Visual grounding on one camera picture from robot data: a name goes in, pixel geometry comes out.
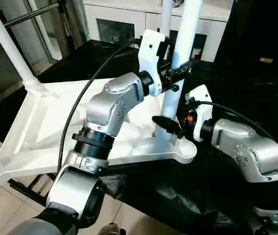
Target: white cabinet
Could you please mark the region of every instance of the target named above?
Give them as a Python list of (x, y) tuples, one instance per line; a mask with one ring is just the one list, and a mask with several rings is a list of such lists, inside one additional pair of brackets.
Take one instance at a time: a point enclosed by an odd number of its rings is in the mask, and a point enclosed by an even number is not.
[[(192, 58), (213, 62), (220, 45), (232, 0), (207, 0), (202, 7)], [(150, 0), (84, 0), (90, 38), (125, 44), (143, 35), (145, 29), (161, 26), (161, 7)], [(176, 40), (183, 7), (173, 8), (170, 39)]]
[(145, 31), (145, 12), (85, 5), (91, 39), (124, 44)]
[[(146, 13), (145, 20), (146, 20), (145, 25), (147, 29), (157, 31), (161, 26), (160, 14)], [(171, 19), (172, 32), (170, 37), (172, 36), (175, 37), (175, 31), (179, 30), (180, 20), (181, 17), (172, 16)], [(199, 20), (194, 46), (200, 47), (199, 49), (201, 50), (202, 53), (201, 60), (205, 60), (209, 62), (214, 61), (219, 44), (222, 40), (225, 27), (226, 27), (226, 22), (203, 20), (203, 19)]]

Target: black fabric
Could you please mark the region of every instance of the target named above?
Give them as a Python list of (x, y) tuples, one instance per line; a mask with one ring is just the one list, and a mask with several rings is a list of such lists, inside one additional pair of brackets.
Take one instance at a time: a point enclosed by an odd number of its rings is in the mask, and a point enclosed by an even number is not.
[(68, 215), (63, 211), (50, 208), (45, 209), (35, 218), (53, 224), (63, 235), (67, 234), (67, 232), (71, 230), (76, 223), (76, 220), (73, 218), (73, 216)]

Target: black clamp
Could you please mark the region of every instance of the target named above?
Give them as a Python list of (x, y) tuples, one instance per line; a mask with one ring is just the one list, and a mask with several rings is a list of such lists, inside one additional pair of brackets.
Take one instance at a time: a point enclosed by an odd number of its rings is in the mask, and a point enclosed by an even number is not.
[(177, 92), (179, 90), (179, 86), (175, 83), (186, 78), (187, 74), (191, 74), (192, 67), (197, 64), (199, 64), (199, 60), (190, 60), (179, 66), (179, 68), (177, 69), (169, 69), (168, 67), (170, 66), (170, 64), (166, 64), (165, 66), (163, 66), (161, 69), (165, 70), (165, 73), (162, 71), (160, 72), (163, 81), (163, 92), (167, 90)]

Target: white frame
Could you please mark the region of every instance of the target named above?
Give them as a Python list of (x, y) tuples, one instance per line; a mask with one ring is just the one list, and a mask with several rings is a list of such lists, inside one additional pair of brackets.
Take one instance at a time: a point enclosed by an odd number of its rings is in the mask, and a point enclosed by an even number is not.
[(135, 38), (145, 31), (145, 12), (84, 5), (91, 39), (101, 41), (96, 19), (129, 23), (134, 25)]
[[(156, 31), (157, 28), (161, 27), (161, 20), (161, 14), (146, 13), (146, 29)], [(172, 16), (170, 29), (178, 31), (180, 22), (180, 16)], [(200, 19), (198, 21), (196, 33), (204, 34), (207, 36), (201, 60), (209, 62), (214, 61), (218, 47), (221, 43), (225, 31), (226, 24), (226, 22), (211, 21), (204, 19)]]

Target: tiled floor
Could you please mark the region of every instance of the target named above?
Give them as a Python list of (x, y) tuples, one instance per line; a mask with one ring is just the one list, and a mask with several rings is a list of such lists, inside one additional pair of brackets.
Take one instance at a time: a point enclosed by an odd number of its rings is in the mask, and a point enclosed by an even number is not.
[[(34, 178), (35, 176), (26, 176), (15, 180), (27, 186)], [(42, 177), (34, 190), (45, 195), (51, 186), (52, 181), (48, 177)], [(12, 189), (8, 183), (4, 184), (0, 187), (0, 235), (7, 234), (16, 225), (38, 215), (43, 209), (43, 206)], [(78, 234), (96, 235), (103, 226), (111, 222), (124, 228), (127, 235), (180, 234), (165, 224), (107, 195), (97, 222), (90, 228), (80, 230)]]

